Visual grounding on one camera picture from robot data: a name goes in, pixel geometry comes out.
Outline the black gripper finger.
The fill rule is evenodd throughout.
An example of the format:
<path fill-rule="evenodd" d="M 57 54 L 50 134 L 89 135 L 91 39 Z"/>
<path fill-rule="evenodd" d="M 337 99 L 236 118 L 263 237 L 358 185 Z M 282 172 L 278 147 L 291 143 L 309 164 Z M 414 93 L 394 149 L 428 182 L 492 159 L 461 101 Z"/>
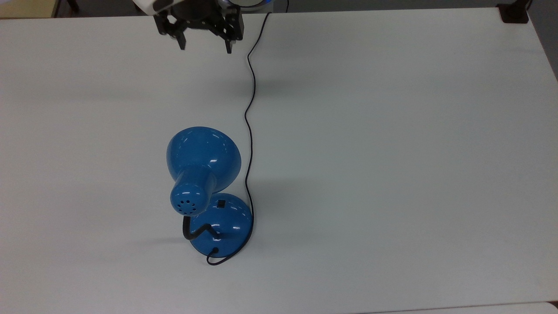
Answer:
<path fill-rule="evenodd" d="M 236 41 L 243 40 L 244 22 L 239 10 L 215 12 L 209 17 L 209 30 L 225 42 L 227 54 Z"/>
<path fill-rule="evenodd" d="M 155 25 L 159 34 L 165 36 L 168 35 L 179 44 L 180 50 L 185 50 L 187 45 L 187 40 L 184 36 L 184 25 L 181 20 L 177 20 L 175 23 L 171 23 L 168 18 L 168 14 L 163 12 L 162 14 L 153 15 L 155 20 Z"/>

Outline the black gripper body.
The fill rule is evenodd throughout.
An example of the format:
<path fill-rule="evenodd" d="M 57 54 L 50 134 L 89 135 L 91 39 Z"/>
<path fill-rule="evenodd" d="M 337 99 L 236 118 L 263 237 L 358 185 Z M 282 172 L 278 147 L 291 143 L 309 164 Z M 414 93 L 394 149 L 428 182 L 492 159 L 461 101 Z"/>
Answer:
<path fill-rule="evenodd" d="M 209 17 L 221 10 L 217 0 L 174 0 L 170 15 L 176 19 L 175 22 L 181 20 L 184 28 L 209 30 Z"/>

